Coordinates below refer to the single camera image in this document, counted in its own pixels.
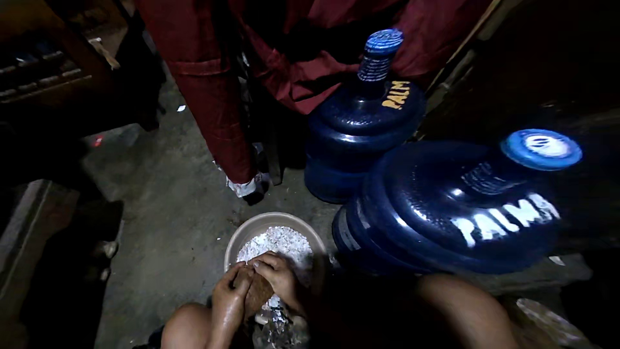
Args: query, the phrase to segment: cement floor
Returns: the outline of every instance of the cement floor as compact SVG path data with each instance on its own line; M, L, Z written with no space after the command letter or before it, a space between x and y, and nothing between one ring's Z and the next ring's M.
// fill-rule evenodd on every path
M282 185L248 206L224 186L176 85L160 95L159 130L137 125L104 134L83 160L104 196L125 203L120 248L112 260L97 348L131 348L186 302L205 302L224 268L228 240L254 215L281 211L309 223L326 244L337 205L312 196L303 171L286 170Z

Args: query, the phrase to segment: maroon fabric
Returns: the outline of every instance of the maroon fabric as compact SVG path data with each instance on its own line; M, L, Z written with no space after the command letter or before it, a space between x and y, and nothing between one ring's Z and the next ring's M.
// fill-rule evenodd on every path
M280 103L310 113L358 68L369 34L403 31L393 71L419 84L443 67L490 0L228 0L249 70ZM239 124L239 86L214 0L138 0L213 157L233 183L255 175Z

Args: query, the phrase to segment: leg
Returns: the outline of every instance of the leg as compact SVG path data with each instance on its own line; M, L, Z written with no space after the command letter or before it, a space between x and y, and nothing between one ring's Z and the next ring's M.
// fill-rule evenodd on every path
M162 349L202 349L209 341L211 309L198 303L178 308L166 322L161 337Z
M517 348L506 310L485 291L439 274L424 276L417 291L445 317L466 348Z

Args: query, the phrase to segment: human hand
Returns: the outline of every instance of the human hand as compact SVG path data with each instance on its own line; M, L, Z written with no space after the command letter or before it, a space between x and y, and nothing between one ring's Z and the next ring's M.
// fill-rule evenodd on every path
M253 276L254 270L242 261L232 266L215 285L209 348L230 346L234 333L243 321L246 294ZM233 289L232 283L236 278L241 280L237 281L237 288Z
M269 281L273 292L286 305L296 312L304 314L303 307L297 297L299 283L284 258L273 251L267 251L258 257L254 257L247 264L253 266L258 274Z

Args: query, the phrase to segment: water jug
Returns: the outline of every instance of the water jug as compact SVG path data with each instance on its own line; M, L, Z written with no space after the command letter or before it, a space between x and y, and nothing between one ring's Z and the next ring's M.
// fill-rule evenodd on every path
M319 199L346 202L372 165L422 120L423 92L410 81L386 80L401 43L397 29L370 35L357 78L310 114L304 180Z
M408 143L374 165L332 234L343 257L372 274L522 270L554 248L563 214L540 174L581 156L568 137L538 129L497 148Z

